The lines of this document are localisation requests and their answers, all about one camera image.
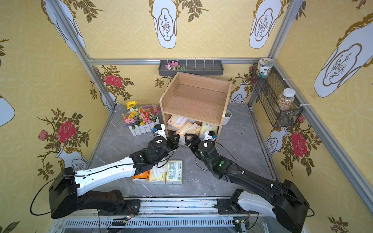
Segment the beige orange tissue pack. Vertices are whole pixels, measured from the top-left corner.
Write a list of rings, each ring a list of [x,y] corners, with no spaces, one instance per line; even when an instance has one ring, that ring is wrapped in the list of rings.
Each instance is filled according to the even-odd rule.
[[[202,126],[196,124],[196,123],[191,123],[189,121],[186,121],[182,127],[176,131],[176,135],[179,135],[179,145],[185,145],[186,140],[185,140],[185,135],[186,134],[191,134],[191,135],[199,135],[199,132],[201,130]]]

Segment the yellow green tissue pack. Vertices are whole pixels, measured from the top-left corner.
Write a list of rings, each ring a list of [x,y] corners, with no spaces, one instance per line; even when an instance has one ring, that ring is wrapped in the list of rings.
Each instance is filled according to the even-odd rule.
[[[204,139],[206,135],[210,132],[214,132],[214,134],[217,136],[219,127],[217,125],[208,124],[203,122],[201,130],[199,132],[199,138]]]

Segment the white green tissue pack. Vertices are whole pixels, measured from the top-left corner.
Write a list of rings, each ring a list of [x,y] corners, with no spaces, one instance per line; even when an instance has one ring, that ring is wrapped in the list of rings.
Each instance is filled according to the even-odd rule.
[[[182,184],[183,161],[172,160],[167,163],[166,184]]]

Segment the pale orange tissue pack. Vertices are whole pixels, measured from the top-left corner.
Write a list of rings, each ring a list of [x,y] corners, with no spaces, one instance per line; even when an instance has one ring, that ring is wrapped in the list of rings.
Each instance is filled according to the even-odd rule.
[[[180,129],[186,122],[188,121],[187,118],[178,116],[178,115],[172,115],[170,119],[167,121],[168,127],[173,130]]]

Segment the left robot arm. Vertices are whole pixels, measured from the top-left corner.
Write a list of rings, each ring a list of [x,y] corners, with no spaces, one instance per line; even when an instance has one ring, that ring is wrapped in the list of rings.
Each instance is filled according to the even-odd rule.
[[[119,190],[100,192],[95,188],[150,171],[159,163],[166,164],[167,155],[179,147],[179,139],[179,136],[156,136],[146,148],[117,162],[88,170],[63,169],[49,188],[51,218],[63,218],[85,209],[112,214],[124,212],[127,204]]]

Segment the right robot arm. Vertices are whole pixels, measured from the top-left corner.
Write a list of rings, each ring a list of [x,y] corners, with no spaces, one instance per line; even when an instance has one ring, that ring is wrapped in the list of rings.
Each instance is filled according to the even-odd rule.
[[[245,170],[236,162],[219,155],[210,139],[201,141],[197,135],[186,134],[185,141],[215,178],[238,184],[259,195],[272,205],[272,212],[280,225],[292,233],[302,231],[310,207],[293,182],[269,180]]]

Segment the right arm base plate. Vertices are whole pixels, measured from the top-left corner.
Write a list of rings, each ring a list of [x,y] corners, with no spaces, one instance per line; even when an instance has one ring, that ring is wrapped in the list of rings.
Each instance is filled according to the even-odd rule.
[[[230,199],[217,199],[217,204],[214,206],[220,215],[240,214],[242,209],[238,203]]]

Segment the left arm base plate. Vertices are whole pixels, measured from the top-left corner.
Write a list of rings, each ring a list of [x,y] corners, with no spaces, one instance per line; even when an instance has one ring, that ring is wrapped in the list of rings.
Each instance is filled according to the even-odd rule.
[[[123,209],[124,215],[135,215],[139,214],[141,200],[140,199],[128,199],[125,200],[125,205]]]

